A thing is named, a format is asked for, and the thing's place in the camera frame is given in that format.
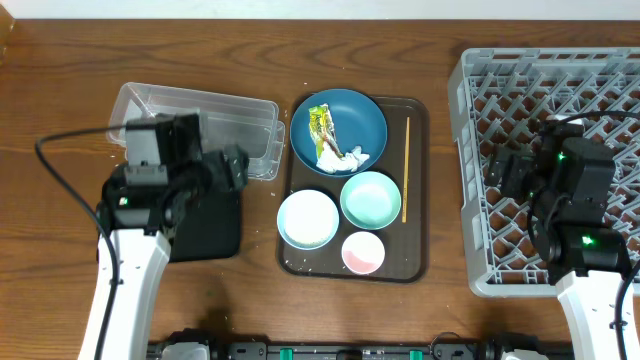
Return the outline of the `black plastic tray bin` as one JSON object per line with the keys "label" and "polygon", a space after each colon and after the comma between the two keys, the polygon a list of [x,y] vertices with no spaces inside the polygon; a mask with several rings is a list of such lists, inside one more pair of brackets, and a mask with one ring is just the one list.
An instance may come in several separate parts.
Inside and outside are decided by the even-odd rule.
{"label": "black plastic tray bin", "polygon": [[96,215],[108,234],[122,229],[162,233],[171,263],[230,258],[239,250],[241,195],[205,188],[194,179],[131,185],[113,174],[102,187]]}

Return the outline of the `green yellow snack wrapper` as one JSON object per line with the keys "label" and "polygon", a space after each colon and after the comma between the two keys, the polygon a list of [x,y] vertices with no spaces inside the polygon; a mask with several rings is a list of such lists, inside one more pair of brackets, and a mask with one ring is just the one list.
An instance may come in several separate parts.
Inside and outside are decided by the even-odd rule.
{"label": "green yellow snack wrapper", "polygon": [[335,126],[327,103],[309,109],[309,132],[317,158],[321,157],[325,145],[328,145],[338,158],[343,157],[337,144]]}

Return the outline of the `brown plastic serving tray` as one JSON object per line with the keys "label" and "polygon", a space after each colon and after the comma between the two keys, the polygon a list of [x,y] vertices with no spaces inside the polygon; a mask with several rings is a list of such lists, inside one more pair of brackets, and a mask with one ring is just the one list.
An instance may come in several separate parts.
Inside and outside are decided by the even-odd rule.
{"label": "brown plastic serving tray", "polygon": [[410,123],[410,160],[407,222],[402,216],[374,233],[382,241],[386,255],[381,267],[368,275],[357,275],[344,264],[341,248],[345,239],[360,230],[339,211],[339,227],[333,239],[315,250],[299,250],[278,240],[277,261],[296,276],[334,279],[361,279],[371,282],[408,284],[419,280],[428,268],[429,252],[429,114],[412,98],[373,96],[387,121],[388,139],[381,158],[370,167],[390,177],[403,191],[403,164],[406,118]]}

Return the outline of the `clear plastic bin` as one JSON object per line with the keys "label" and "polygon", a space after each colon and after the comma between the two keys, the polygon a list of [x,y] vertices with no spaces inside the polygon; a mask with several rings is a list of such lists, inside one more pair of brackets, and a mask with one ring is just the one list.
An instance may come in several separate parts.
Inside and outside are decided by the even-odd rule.
{"label": "clear plastic bin", "polygon": [[192,113],[201,116],[205,152],[237,144],[248,153],[251,179],[276,178],[285,125],[278,120],[277,104],[269,100],[128,82],[119,91],[109,124],[116,126],[159,114]]}

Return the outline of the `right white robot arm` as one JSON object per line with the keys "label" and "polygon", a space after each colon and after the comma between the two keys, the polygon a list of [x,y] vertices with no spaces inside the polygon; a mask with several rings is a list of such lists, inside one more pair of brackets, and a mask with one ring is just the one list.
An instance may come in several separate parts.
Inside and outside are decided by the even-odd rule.
{"label": "right white robot arm", "polygon": [[636,359],[632,282],[623,235],[603,221],[614,152],[584,135],[581,115],[550,116],[537,152],[495,147],[484,183],[528,203],[527,233],[546,263],[577,359]]}

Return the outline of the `dark blue plate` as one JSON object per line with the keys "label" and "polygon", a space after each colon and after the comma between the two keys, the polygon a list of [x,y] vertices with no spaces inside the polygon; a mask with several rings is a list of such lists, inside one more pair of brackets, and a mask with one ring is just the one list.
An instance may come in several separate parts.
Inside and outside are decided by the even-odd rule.
{"label": "dark blue plate", "polygon": [[[309,110],[314,106],[328,106],[337,135],[337,148],[345,154],[359,146],[369,158],[356,170],[331,174],[320,169],[316,145],[312,140]],[[388,127],[380,107],[368,96],[350,89],[328,89],[307,96],[297,107],[290,124],[290,145],[303,165],[321,175],[348,177],[373,166],[384,153]]]}

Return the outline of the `small pink white cup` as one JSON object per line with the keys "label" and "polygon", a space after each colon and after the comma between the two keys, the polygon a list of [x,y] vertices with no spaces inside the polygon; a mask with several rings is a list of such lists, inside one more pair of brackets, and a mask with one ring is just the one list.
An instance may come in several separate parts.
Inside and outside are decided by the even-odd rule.
{"label": "small pink white cup", "polygon": [[359,231],[349,235],[341,248],[345,266],[358,275],[377,271],[384,262],[385,247],[374,233]]}

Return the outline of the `mint green bowl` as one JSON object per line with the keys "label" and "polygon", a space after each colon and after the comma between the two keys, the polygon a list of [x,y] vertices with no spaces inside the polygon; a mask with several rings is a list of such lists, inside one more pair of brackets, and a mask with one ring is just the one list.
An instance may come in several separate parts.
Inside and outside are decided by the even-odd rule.
{"label": "mint green bowl", "polygon": [[395,221],[402,208],[398,186],[387,175],[361,172],[351,177],[340,193],[345,218],[365,230],[380,230]]}

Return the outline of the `wooden chopstick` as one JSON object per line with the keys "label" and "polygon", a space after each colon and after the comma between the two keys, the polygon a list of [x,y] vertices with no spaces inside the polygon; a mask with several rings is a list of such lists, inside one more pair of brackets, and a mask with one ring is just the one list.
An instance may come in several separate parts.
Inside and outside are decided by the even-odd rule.
{"label": "wooden chopstick", "polygon": [[408,210],[408,181],[409,181],[409,160],[410,160],[410,123],[411,118],[407,116],[405,126],[405,146],[404,146],[404,166],[403,166],[403,192],[402,192],[402,223],[407,222]]}

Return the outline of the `grey plastic dishwasher rack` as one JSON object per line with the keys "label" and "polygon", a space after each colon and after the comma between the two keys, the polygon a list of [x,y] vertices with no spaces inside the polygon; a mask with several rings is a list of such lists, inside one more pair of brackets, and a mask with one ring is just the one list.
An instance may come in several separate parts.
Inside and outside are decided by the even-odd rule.
{"label": "grey plastic dishwasher rack", "polygon": [[603,111],[586,137],[614,153],[617,170],[604,223],[639,259],[639,50],[622,48],[471,48],[448,82],[459,152],[461,222],[469,287],[481,297],[549,297],[546,266],[526,229],[528,206],[484,183],[497,145],[535,151],[534,124],[550,115]]}

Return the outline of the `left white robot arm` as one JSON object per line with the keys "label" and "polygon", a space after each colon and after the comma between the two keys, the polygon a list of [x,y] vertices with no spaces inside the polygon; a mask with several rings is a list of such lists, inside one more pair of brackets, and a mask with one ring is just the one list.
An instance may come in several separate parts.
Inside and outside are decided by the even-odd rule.
{"label": "left white robot arm", "polygon": [[96,208],[99,269],[80,358],[144,358],[166,266],[238,252],[248,155],[238,145],[206,151],[203,121],[160,114],[125,124],[128,159]]}

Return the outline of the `light blue white bowl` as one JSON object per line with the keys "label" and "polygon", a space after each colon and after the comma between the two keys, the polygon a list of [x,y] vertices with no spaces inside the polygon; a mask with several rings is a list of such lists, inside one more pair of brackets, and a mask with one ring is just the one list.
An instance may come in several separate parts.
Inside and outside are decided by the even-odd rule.
{"label": "light blue white bowl", "polygon": [[318,190],[300,190],[280,205],[277,228],[280,237],[299,250],[315,250],[329,243],[339,227],[335,202]]}

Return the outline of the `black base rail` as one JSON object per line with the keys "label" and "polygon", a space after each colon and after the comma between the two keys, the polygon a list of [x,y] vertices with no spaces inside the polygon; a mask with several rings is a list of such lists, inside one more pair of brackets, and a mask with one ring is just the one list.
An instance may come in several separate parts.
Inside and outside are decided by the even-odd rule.
{"label": "black base rail", "polygon": [[485,341],[444,332],[428,343],[273,343],[251,339],[224,343],[195,329],[171,334],[147,347],[146,360],[571,360],[569,344],[541,342],[535,336],[499,333]]}

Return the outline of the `white tissue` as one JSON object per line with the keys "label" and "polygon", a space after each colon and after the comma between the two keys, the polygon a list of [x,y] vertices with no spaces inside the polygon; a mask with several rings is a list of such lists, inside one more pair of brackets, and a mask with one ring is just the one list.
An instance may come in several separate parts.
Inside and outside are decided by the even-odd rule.
{"label": "white tissue", "polygon": [[352,152],[347,152],[339,157],[328,143],[323,144],[323,150],[316,162],[316,167],[328,174],[347,171],[354,173],[368,159],[369,154],[363,153],[360,146],[356,146]]}

